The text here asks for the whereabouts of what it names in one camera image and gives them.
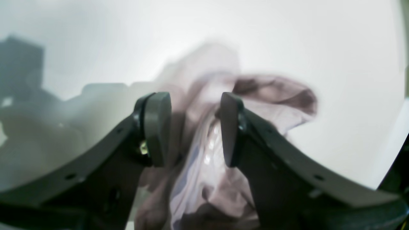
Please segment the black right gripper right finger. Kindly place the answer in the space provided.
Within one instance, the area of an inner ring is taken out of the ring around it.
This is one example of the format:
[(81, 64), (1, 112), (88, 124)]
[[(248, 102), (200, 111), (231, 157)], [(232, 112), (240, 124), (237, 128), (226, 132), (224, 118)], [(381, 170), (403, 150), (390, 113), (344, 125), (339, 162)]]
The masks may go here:
[(263, 230), (408, 229), (408, 202), (327, 169), (265, 119), (223, 93), (220, 122), (226, 166), (247, 178)]

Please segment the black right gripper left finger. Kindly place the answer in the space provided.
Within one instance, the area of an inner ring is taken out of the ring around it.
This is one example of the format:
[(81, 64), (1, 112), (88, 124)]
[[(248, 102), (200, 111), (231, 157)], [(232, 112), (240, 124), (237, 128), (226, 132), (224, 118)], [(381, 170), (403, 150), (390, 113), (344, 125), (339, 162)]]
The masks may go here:
[(23, 230), (123, 230), (144, 168), (163, 167), (172, 114), (168, 92), (134, 112), (61, 168), (1, 192), (1, 223)]

